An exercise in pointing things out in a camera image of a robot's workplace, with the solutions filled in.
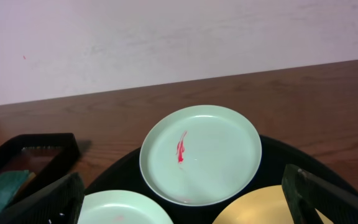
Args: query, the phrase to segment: stained plate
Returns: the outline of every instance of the stained plate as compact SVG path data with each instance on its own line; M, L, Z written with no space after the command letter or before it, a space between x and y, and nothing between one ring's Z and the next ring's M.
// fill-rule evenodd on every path
M317 211L324 224L332 222ZM213 224L293 223L281 185L249 192L227 206Z
M85 196L78 224L173 224L153 200L126 190L107 190Z
M192 106L161 120L140 151L147 185L164 199L187 206L232 197L254 177L262 146L243 115L221 106Z

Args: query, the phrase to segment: green cloth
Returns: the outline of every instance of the green cloth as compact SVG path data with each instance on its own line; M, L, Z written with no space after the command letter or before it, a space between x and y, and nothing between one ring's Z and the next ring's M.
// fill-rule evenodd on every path
M8 171L0 174L0 212L12 200L28 176L28 170Z

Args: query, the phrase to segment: pink stain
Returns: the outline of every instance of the pink stain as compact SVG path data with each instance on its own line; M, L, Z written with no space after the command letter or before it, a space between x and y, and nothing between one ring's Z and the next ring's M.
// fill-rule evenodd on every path
M123 215L119 215L117 216L116 218L114 218L114 222L121 222L121 221L124 221L124 216Z
M185 131L180 138L180 141L177 146L177 156L178 156L178 163L181 164L183 162L183 153L185 152L185 147L183 145L183 140L187 134L187 131Z

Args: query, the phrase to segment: wood grain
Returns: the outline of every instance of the wood grain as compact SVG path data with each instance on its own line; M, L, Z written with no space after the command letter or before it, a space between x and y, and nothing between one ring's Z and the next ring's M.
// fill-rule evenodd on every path
M83 157L73 171L88 185L164 116L202 104L242 113L358 190L358 60L0 106L0 145L23 133L74 133Z

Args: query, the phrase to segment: white backdrop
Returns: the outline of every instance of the white backdrop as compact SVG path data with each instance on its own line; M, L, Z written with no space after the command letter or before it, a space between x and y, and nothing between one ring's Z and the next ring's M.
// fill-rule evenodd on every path
M0 105L358 59L358 0L0 0Z

